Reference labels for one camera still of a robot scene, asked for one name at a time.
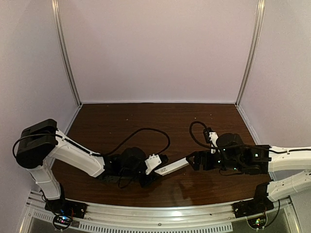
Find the white remote control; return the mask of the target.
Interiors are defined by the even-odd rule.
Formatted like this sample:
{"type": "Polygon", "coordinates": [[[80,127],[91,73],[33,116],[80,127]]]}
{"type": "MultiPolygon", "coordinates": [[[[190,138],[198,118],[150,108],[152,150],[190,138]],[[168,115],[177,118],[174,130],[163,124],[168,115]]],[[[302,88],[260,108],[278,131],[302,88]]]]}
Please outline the white remote control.
{"type": "Polygon", "coordinates": [[[189,163],[188,161],[186,160],[186,158],[183,158],[183,159],[180,159],[174,163],[171,163],[169,165],[166,165],[162,168],[159,168],[157,170],[155,170],[154,172],[160,176],[166,176],[166,175],[169,175],[173,172],[176,172],[186,166],[188,166],[189,163]]]}

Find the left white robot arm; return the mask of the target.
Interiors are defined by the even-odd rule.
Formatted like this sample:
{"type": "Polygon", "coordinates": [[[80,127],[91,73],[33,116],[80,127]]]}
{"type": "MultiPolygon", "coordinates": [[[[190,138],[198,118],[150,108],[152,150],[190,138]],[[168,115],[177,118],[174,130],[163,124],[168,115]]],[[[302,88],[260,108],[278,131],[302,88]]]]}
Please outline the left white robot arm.
{"type": "Polygon", "coordinates": [[[127,148],[122,154],[102,155],[76,143],[61,132],[53,119],[24,129],[13,147],[16,162],[29,171],[47,200],[59,200],[64,192],[47,160],[67,163],[89,176],[106,182],[121,179],[145,179],[162,161],[158,154],[146,156],[139,148],[127,148]]]}

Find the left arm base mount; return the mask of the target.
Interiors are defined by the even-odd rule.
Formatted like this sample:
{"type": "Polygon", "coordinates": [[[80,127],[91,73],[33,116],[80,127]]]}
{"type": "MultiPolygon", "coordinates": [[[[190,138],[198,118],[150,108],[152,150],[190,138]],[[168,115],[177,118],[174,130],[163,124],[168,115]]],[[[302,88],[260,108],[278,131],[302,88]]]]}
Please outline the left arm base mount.
{"type": "Polygon", "coordinates": [[[45,201],[45,210],[54,215],[52,224],[59,231],[72,226],[75,218],[84,219],[87,207],[86,203],[66,199],[45,201]]]}

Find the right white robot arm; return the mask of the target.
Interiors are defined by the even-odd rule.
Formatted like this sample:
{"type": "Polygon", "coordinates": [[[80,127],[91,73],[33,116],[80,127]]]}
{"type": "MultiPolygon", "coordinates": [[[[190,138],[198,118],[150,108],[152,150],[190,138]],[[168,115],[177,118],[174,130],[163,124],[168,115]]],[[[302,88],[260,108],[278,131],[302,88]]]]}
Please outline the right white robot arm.
{"type": "Polygon", "coordinates": [[[195,151],[186,157],[194,170],[235,170],[238,174],[260,175],[277,171],[299,170],[300,172],[279,181],[259,184],[254,200],[275,202],[311,187],[311,149],[282,148],[270,145],[247,145],[235,133],[217,137],[215,132],[206,132],[209,145],[206,150],[195,151]]]}

